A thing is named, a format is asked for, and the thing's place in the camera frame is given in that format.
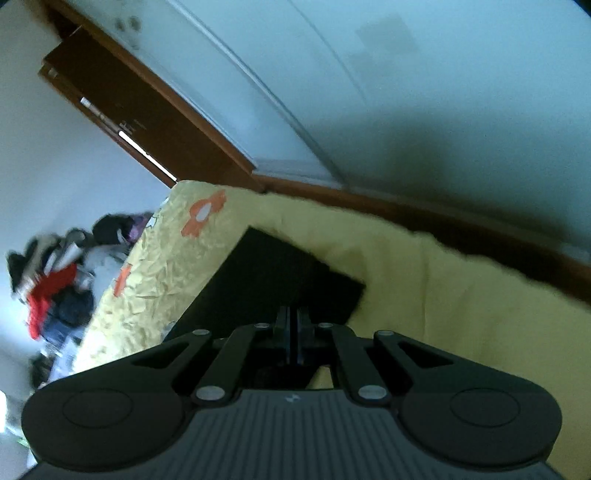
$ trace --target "mattress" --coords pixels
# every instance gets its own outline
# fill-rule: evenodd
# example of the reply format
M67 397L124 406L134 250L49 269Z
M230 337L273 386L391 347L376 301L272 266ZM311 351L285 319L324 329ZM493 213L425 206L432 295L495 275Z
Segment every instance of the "mattress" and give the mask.
M587 306L430 235L308 200L193 181L176 185L104 293L74 369L159 344L249 226L366 285L348 323L358 336L396 330L547 389L563 412L550 464L567 479L591 477ZM326 381L320 375L316 386Z

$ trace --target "wooden door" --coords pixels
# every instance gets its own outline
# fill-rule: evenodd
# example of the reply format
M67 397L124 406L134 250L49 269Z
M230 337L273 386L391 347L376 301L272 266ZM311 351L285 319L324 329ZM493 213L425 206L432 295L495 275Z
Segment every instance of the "wooden door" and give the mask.
M42 72L54 80L60 78L59 82L52 81L55 86L69 85L83 97L78 108L91 108L110 129L124 132L178 180L262 190L250 175L252 166L245 168L244 162L234 162L84 29L64 40L45 63Z

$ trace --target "orange flower print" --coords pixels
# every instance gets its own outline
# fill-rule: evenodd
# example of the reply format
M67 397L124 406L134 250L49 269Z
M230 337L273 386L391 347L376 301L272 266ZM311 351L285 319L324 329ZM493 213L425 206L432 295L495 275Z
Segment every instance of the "orange flower print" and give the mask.
M181 230L182 236L197 238L213 213L219 212L226 203L226 191L219 190L208 199L199 200L189 209L191 218Z
M123 291L125 290L125 285L127 284L127 278L129 277L129 274L131 273L131 267L133 265L131 264L127 264L124 265L123 268L121 269L121 271L119 272L119 277L117 277L117 280L115 280L115 286L113 287L113 295L115 297L120 296Z

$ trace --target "ribbed gray panel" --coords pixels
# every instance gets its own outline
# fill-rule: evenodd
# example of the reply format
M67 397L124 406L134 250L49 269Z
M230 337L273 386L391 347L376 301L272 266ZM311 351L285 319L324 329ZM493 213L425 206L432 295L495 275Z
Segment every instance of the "ribbed gray panel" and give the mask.
M539 463L471 472L426 455L381 408L342 391L245 391L231 406L195 415L181 439L117 472L77 473L42 464L26 480L556 480Z

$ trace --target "red garment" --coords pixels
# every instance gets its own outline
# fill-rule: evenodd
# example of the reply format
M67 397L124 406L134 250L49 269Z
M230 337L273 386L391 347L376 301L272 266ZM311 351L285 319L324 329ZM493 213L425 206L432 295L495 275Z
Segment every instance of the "red garment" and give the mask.
M31 290L29 302L29 335L33 340L41 336L41 328L51 307L51 297L60 290L72 285L76 278L76 264L72 263L63 270L51 272L41 277L35 288Z

